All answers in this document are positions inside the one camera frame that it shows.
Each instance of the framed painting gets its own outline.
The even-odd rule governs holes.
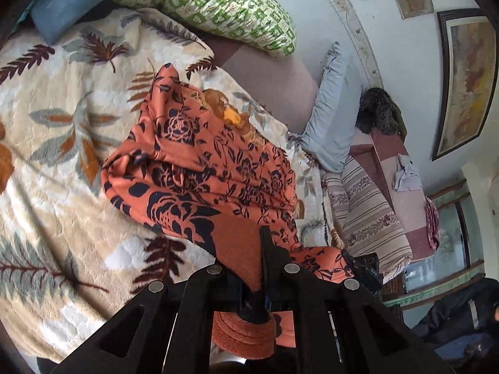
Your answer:
[[[497,36],[478,8],[438,12],[443,92],[432,160],[480,136],[497,81]]]

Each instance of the striped cushion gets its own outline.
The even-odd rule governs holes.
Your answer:
[[[343,172],[326,172],[324,182],[348,252],[376,252],[384,282],[399,274],[411,261],[411,247],[395,212],[365,170],[349,156]]]

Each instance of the wall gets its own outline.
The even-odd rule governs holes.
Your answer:
[[[277,0],[293,18],[296,28],[296,51],[310,75],[320,83],[326,53],[333,42],[354,49],[350,36],[329,0]],[[360,59],[358,67],[362,68]]]
[[[456,178],[482,145],[478,138],[431,161],[443,83],[436,12],[477,5],[474,0],[432,0],[435,14],[403,20],[395,0],[350,1],[371,42],[385,89],[402,111],[408,130],[405,145],[421,173],[423,187],[435,191]]]
[[[428,311],[431,309],[432,306],[433,302],[428,302],[427,304],[423,304],[418,307],[402,311],[402,316],[404,317],[404,323],[409,328],[412,329],[428,313]]]
[[[499,147],[482,150],[463,167],[477,212],[487,277],[499,280],[499,212],[491,190],[494,161]]]
[[[420,171],[425,191],[436,191],[459,178],[461,167],[483,142],[478,138],[431,161],[443,83],[436,12],[477,5],[474,0],[432,0],[435,14],[403,20],[395,0],[350,1],[369,37],[385,88],[402,110],[409,133],[406,147]],[[278,2],[295,22],[298,36],[295,54],[311,75],[320,79],[329,46],[336,40],[351,44],[348,33],[328,0]]]

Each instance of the bedsheet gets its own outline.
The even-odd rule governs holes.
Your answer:
[[[408,266],[411,247],[388,201],[351,156],[342,173],[324,172],[325,193],[352,256],[376,252],[386,283]]]
[[[30,355],[61,361],[150,281],[213,263],[134,222],[100,189],[101,165],[165,63],[181,81],[223,92],[284,150],[303,205],[300,241],[325,244],[317,165],[195,34],[154,9],[115,10],[53,46],[24,29],[0,52],[0,318]]]

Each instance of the black dog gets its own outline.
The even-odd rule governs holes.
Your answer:
[[[395,135],[401,132],[396,112],[400,110],[385,90],[379,87],[367,89],[360,96],[355,126],[363,133],[371,133],[373,127],[377,127],[384,135]]]

